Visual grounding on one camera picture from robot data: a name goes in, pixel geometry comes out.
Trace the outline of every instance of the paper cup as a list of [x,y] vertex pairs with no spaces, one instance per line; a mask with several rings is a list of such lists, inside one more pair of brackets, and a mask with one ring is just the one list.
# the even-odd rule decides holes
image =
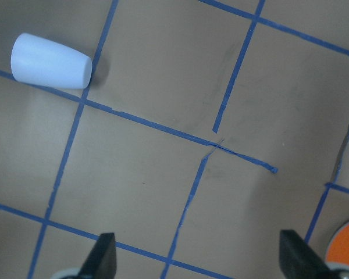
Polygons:
[[92,73],[87,55],[27,33],[17,38],[10,64],[17,81],[49,87],[83,89]]

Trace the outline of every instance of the cup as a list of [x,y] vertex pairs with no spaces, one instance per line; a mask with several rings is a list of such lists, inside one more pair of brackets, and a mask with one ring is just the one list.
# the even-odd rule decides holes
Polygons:
[[14,43],[10,65],[19,82],[58,88],[84,89],[92,73],[87,55],[27,33]]

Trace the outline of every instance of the white object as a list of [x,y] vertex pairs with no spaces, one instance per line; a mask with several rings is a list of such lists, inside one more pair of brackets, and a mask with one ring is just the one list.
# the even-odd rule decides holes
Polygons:
[[83,89],[92,73],[87,55],[27,33],[14,43],[10,64],[17,81],[49,87]]
[[61,270],[51,277],[51,279],[63,279],[67,276],[76,276],[78,275],[80,269],[79,268],[72,268],[72,269],[64,269]]

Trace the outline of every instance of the orange disc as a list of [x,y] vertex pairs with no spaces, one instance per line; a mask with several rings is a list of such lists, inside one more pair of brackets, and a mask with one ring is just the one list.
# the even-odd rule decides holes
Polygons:
[[327,249],[326,261],[349,266],[349,222],[333,236]]

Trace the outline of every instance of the orange circle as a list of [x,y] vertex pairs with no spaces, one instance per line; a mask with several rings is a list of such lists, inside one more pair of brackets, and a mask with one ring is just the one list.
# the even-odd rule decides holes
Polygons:
[[327,249],[326,261],[349,265],[349,222],[332,238]]

